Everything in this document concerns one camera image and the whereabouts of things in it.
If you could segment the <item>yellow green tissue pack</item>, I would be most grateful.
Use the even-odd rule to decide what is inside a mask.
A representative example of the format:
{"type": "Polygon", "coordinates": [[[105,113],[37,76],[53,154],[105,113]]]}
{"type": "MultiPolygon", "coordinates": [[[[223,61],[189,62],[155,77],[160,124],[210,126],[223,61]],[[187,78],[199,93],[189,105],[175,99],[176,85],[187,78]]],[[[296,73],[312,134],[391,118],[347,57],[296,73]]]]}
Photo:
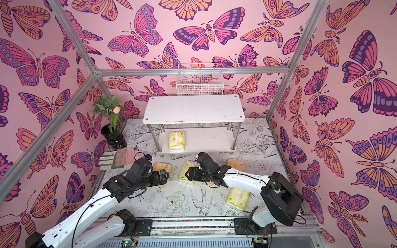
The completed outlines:
{"type": "Polygon", "coordinates": [[[239,188],[232,188],[227,199],[226,205],[238,210],[244,211],[248,200],[249,200],[250,192],[239,189],[239,188]]]}
{"type": "Polygon", "coordinates": [[[169,133],[168,148],[170,152],[182,152],[185,150],[185,132],[172,131],[169,133]]]}
{"type": "Polygon", "coordinates": [[[182,170],[179,173],[178,179],[180,182],[188,183],[190,185],[195,185],[196,181],[191,181],[186,176],[186,173],[188,172],[190,167],[195,167],[194,161],[191,160],[185,161],[182,170]]]}

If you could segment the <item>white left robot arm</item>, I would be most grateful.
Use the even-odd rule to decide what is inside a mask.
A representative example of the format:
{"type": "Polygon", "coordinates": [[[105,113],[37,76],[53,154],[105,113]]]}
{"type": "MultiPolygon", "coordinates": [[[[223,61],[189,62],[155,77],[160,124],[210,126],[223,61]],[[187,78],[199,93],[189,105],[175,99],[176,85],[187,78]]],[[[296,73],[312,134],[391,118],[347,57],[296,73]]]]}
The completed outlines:
{"type": "Polygon", "coordinates": [[[151,159],[142,157],[127,169],[111,177],[89,201],[61,223],[43,234],[34,232],[26,241],[27,248],[72,248],[77,237],[101,215],[135,191],[165,185],[170,174],[166,169],[153,170],[151,159]]]}

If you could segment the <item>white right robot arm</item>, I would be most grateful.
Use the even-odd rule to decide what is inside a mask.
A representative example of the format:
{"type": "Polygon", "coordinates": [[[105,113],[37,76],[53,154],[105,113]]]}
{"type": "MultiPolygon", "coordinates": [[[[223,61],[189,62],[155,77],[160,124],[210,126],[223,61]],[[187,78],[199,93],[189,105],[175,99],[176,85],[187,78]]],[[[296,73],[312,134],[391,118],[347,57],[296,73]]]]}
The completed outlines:
{"type": "Polygon", "coordinates": [[[293,226],[303,204],[303,196],[280,173],[260,176],[228,165],[218,165],[207,153],[200,152],[185,176],[189,181],[213,182],[216,186],[238,188],[262,197],[265,205],[252,214],[252,221],[265,227],[279,222],[293,226]]]}

